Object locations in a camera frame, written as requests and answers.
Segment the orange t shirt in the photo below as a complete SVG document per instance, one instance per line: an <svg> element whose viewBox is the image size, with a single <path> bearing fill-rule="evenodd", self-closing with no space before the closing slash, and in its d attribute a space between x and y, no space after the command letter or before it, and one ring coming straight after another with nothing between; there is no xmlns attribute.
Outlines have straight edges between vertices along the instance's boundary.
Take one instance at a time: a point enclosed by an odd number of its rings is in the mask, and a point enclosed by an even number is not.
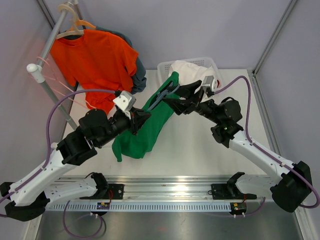
<svg viewBox="0 0 320 240"><path fill-rule="evenodd" d="M79 83L89 90L85 94L89 109L109 113L115 98L109 91L130 92L134 86L132 76L137 72L139 54L110 32L86 29L77 39L59 38L50 54L72 87Z"/></svg>

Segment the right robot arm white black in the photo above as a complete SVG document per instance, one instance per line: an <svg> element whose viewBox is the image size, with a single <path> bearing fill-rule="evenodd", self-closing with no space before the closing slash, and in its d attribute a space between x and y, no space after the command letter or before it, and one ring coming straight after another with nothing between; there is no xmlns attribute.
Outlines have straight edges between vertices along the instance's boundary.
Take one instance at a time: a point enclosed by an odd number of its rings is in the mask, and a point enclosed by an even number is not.
<svg viewBox="0 0 320 240"><path fill-rule="evenodd" d="M195 112L212 121L215 126L210 130L217 143L244 156L267 174L267 177L250 177L244 172L235 173L227 181L226 190L230 197L255 195L272 198L289 213L302 206L313 191L310 167L303 161L294 163L285 159L251 138L248 130L238 123L243 116L237 100L227 97L220 104L212 99L203 101L207 90L201 81L166 89L178 96L162 99L177 115Z"/></svg>

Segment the pink wire hanger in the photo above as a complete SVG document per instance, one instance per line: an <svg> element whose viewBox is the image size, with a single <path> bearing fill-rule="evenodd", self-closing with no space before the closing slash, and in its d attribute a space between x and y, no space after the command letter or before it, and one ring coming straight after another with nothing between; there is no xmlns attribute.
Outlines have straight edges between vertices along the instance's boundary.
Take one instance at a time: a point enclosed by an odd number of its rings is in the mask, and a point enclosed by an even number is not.
<svg viewBox="0 0 320 240"><path fill-rule="evenodd" d="M46 59L44 59L44 58L42 58L42 57L40 57L40 56L37 56L36 59L37 59L37 60L42 60L42 61L45 63L45 65L48 66L48 68L50 69L50 71L51 71L51 73L52 73L52 75L53 75L53 77L47 76L47 75L43 75L43 74L42 74L42 70L43 70L43 67L42 67L42 66L40 66L39 64L36 64L36 63L29 63L29 64L26 66L26 70L27 70L28 74L31 76L31 78L33 78L38 84L44 83L45 80L52 80L52 81L55 81L55 82L59 83L60 85L62 85L62 86L63 86L65 89L67 89L70 93L75 92L74 90L72 90L70 87L68 87L66 84L64 84L62 81L60 81L60 80L57 78L57 76L56 76L53 68L51 67L51 65L49 64L49 62L48 62ZM58 93L59 95L61 95L61 96L63 96L63 97L66 96L65 94L63 94L62 92L56 90L55 88L52 88L52 90L53 90L55 93ZM85 104L84 104L84 103L82 104L82 103L80 103L79 101L72 99L71 97L68 97L68 99L71 100L72 102L80 105L81 107L83 107L83 108L85 108L85 109L87 109L88 106L92 107L93 109L96 108L96 107L94 107L93 105L91 105L87 100L84 100Z"/></svg>

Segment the blue hanger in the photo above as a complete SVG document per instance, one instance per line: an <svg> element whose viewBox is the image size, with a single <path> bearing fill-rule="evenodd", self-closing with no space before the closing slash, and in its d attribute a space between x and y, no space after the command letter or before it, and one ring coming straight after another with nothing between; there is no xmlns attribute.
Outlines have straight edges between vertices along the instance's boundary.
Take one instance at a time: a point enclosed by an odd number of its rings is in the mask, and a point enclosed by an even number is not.
<svg viewBox="0 0 320 240"><path fill-rule="evenodd" d="M163 98L173 95L180 87L180 84L174 84L172 81L164 85L164 88L155 93L155 96L151 97L151 102L146 109L147 111L153 110Z"/></svg>

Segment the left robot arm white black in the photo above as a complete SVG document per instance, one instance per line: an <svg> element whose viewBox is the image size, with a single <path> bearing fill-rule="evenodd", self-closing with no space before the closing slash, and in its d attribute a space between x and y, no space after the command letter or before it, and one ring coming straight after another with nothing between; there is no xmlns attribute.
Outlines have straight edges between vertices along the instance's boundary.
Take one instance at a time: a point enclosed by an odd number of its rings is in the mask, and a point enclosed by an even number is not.
<svg viewBox="0 0 320 240"><path fill-rule="evenodd" d="M58 143L48 161L19 181L0 185L1 196L9 199L4 217L27 222L58 203L108 196L109 184L102 173L94 172L84 180L62 186L53 186L53 183L96 156L97 149L123 132L137 134L150 117L150 112L135 107L128 115L118 109L111 118L101 109L88 111L79 120L79 127Z"/></svg>

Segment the white t shirt red print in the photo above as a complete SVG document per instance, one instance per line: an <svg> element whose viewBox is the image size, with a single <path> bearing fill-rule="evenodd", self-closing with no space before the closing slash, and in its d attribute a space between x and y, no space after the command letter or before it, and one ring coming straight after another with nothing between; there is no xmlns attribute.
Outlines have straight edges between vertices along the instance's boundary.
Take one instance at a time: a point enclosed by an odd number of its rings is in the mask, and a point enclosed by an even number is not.
<svg viewBox="0 0 320 240"><path fill-rule="evenodd" d="M215 70L213 66L199 66L184 60L176 60L169 66L168 77L173 72L178 73L178 82L181 86L194 83L198 80L203 81L207 76L216 77L219 83L222 81L218 70Z"/></svg>

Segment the green t shirt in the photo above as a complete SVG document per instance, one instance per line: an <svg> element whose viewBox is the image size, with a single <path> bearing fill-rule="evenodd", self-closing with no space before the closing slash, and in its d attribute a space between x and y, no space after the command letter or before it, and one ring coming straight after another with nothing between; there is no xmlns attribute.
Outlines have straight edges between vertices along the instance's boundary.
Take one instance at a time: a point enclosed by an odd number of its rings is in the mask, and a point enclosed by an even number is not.
<svg viewBox="0 0 320 240"><path fill-rule="evenodd" d="M125 131L117 136L112 143L112 151L120 163L123 156L142 159L146 153L152 151L157 138L174 111L163 101L159 102L151 111L151 117L143 124L136 135Z"/></svg>

